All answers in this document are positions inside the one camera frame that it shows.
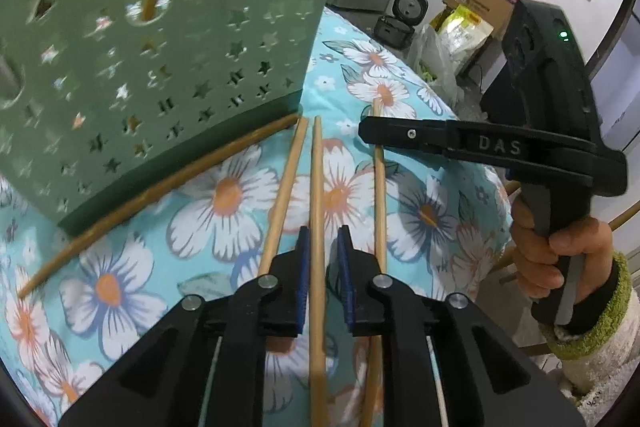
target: screw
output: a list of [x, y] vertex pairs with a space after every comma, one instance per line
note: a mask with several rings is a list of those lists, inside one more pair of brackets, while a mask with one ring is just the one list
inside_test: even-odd
[[452, 293], [447, 297], [447, 299], [449, 299], [449, 304], [457, 310], [463, 310], [469, 304], [469, 299], [467, 299], [466, 295], [463, 295], [462, 293]]
[[393, 283], [394, 283], [394, 280], [391, 279], [391, 277], [389, 277], [388, 275], [385, 275], [383, 273], [379, 273], [378, 275], [373, 277], [373, 284], [378, 288], [382, 288], [382, 289], [389, 288]]
[[271, 290], [278, 285], [278, 278], [274, 275], [268, 273], [267, 275], [263, 275], [258, 279], [258, 286], [265, 290]]
[[188, 312], [196, 311], [202, 304], [202, 297], [199, 295], [187, 295], [182, 299], [182, 308]]

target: sleeve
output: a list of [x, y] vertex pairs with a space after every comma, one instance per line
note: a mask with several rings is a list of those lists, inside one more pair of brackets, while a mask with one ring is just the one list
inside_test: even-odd
[[640, 302], [631, 285], [625, 256], [616, 253], [614, 262], [618, 282], [593, 328], [582, 335], [571, 335], [561, 327], [541, 326], [549, 348], [562, 360], [564, 377], [577, 397], [592, 393], [640, 356]]

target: tablecloth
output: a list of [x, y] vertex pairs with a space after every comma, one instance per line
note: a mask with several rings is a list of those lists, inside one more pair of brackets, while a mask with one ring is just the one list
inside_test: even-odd
[[[391, 53], [325, 10], [302, 96], [322, 117], [326, 369], [331, 426], [357, 425], [367, 343], [354, 341], [335, 297], [332, 243], [340, 225], [373, 248], [371, 150], [357, 123], [374, 99], [383, 116], [453, 118]], [[24, 301], [16, 288], [65, 243], [60, 230], [0, 178], [0, 356], [34, 411], [55, 426], [66, 409], [183, 295], [229, 295], [255, 277], [292, 130], [256, 144], [171, 192], [87, 249]], [[280, 251], [308, 219], [310, 136]], [[508, 238], [508, 201], [492, 168], [385, 152], [388, 272], [417, 293], [474, 297]], [[264, 424], [308, 425], [308, 337], [269, 343]], [[376, 410], [382, 407], [379, 397]]]

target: finger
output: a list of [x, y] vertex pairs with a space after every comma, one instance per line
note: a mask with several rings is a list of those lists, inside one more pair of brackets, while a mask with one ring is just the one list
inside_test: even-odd
[[556, 264], [558, 254], [549, 247], [548, 241], [544, 237], [536, 235], [533, 230], [523, 229], [523, 227], [511, 225], [511, 238], [524, 257], [532, 263]]
[[531, 214], [531, 210], [527, 206], [527, 203], [524, 202], [522, 196], [518, 196], [513, 204], [511, 205], [511, 217], [513, 217], [514, 222], [523, 227], [523, 229], [533, 229], [533, 214]]
[[558, 255], [609, 253], [613, 250], [613, 235], [607, 223], [585, 217], [552, 234], [549, 245]]
[[541, 288], [537, 284], [533, 284], [530, 280], [526, 279], [522, 273], [516, 273], [516, 280], [523, 293], [532, 299], [543, 299], [548, 297], [549, 293], [551, 293], [551, 290]]
[[532, 263], [518, 250], [513, 253], [513, 262], [526, 279], [541, 288], [553, 290], [564, 283], [564, 277], [558, 268], [548, 264]]

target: green plastic basket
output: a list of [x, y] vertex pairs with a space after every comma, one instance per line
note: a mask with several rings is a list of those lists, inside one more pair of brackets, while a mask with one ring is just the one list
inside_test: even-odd
[[0, 171], [71, 234], [298, 110], [325, 0], [0, 0]]

